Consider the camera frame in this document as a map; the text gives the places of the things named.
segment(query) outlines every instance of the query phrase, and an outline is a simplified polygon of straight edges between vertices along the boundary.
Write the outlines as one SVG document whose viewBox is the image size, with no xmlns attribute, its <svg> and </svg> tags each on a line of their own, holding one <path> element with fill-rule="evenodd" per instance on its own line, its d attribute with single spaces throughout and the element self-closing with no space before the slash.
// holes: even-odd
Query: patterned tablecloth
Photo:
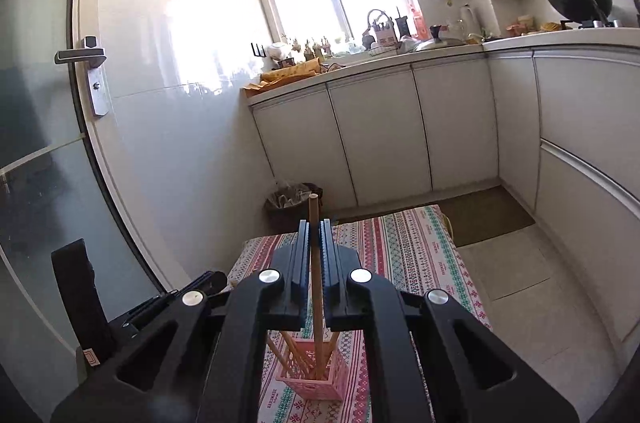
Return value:
<svg viewBox="0 0 640 423">
<path fill-rule="evenodd" d="M 444 289 L 491 328 L 478 291 L 444 228 L 439 207 L 421 206 L 334 226 L 333 232 L 337 244 L 358 252 L 363 267 L 387 277 L 398 289 L 420 295 L 429 289 Z M 240 281 L 268 267 L 273 250 L 293 243 L 295 237 L 295 233 L 287 233 L 247 241 L 242 255 L 229 273 L 229 279 Z M 297 334 L 298 337 L 313 337 L 311 316 L 309 306 L 305 328 Z M 331 331 L 325 329 L 325 340 L 330 334 Z M 272 332 L 271 338 L 278 348 L 284 348 L 278 332 Z M 276 381 L 278 362 L 267 349 L 258 423 L 370 422 L 369 381 L 362 332 L 341 333 L 338 348 L 349 366 L 349 385 L 342 403 L 305 401 L 284 383 Z"/>
</svg>

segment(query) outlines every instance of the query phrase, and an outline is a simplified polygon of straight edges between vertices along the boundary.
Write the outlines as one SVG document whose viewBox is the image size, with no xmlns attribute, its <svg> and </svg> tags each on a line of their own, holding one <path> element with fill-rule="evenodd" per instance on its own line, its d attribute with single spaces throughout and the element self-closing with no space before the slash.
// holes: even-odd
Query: white countertop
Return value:
<svg viewBox="0 0 640 423">
<path fill-rule="evenodd" d="M 247 101 L 249 106 L 252 106 L 302 88 L 318 85 L 319 83 L 332 82 L 346 76 L 351 76 L 352 74 L 385 69 L 386 67 L 413 64 L 436 58 L 447 58 L 449 56 L 460 56 L 461 54 L 474 54 L 508 49 L 530 49 L 544 46 L 580 44 L 640 48 L 640 28 L 597 28 L 554 31 L 527 35 L 524 37 L 494 40 L 493 42 L 487 42 L 481 46 L 470 45 L 434 49 L 431 51 L 420 51 L 418 53 L 396 54 L 386 58 L 376 58 L 370 62 L 355 64 L 353 66 L 345 67 L 344 69 L 332 70 L 331 72 L 318 74 L 317 76 L 310 76 L 305 80 L 300 80 L 273 90 L 268 90 L 267 92 L 248 98 Z M 335 62 L 340 63 L 340 59 L 335 59 Z"/>
</svg>

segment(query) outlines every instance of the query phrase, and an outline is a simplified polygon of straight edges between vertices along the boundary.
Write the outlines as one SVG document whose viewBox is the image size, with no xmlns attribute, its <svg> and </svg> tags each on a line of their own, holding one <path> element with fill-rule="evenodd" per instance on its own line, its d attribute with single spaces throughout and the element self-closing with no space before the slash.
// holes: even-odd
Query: pink container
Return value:
<svg viewBox="0 0 640 423">
<path fill-rule="evenodd" d="M 314 341 L 299 339 L 294 339 L 294 341 L 298 344 L 300 352 L 305 353 L 315 364 Z M 325 352 L 328 352 L 328 348 L 329 342 L 324 342 Z M 331 353 L 323 379 L 305 379 L 287 346 L 285 346 L 282 356 L 287 359 L 292 374 L 289 376 L 284 371 L 282 364 L 279 363 L 276 379 L 286 383 L 302 399 L 343 400 L 344 392 L 347 389 L 348 370 L 347 364 L 337 348 Z"/>
</svg>

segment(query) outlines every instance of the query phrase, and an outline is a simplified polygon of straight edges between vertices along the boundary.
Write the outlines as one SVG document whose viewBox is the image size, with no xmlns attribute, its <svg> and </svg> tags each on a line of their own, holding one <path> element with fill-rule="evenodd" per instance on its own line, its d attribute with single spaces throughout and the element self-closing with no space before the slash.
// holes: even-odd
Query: white sticker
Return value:
<svg viewBox="0 0 640 423">
<path fill-rule="evenodd" d="M 96 365 L 100 365 L 100 360 L 98 359 L 97 356 L 95 356 L 93 349 L 87 349 L 82 353 L 84 354 L 86 361 L 89 362 L 89 365 L 91 365 L 92 367 L 95 367 Z"/>
</svg>

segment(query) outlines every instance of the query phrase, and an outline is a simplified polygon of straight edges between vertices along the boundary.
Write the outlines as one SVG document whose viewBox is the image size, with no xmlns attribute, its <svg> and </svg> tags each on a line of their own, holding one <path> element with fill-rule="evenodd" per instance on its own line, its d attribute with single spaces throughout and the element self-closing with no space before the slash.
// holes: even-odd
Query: white cabinet door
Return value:
<svg viewBox="0 0 640 423">
<path fill-rule="evenodd" d="M 640 318 L 639 203 L 543 143 L 536 214 L 566 247 L 613 341 L 622 341 Z"/>
<path fill-rule="evenodd" d="M 640 55 L 536 51 L 542 137 L 640 197 Z"/>
<path fill-rule="evenodd" d="M 411 69 L 380 70 L 329 85 L 358 204 L 431 190 L 429 157 Z"/>
<path fill-rule="evenodd" d="M 540 116 L 531 56 L 525 51 L 491 54 L 489 70 L 498 122 L 500 179 L 533 210 L 538 187 Z"/>
<path fill-rule="evenodd" d="M 273 102 L 255 106 L 254 117 L 276 179 L 317 184 L 327 210 L 356 206 L 326 87 Z"/>
<path fill-rule="evenodd" d="M 498 176 L 494 96 L 484 57 L 416 64 L 433 189 Z"/>
</svg>

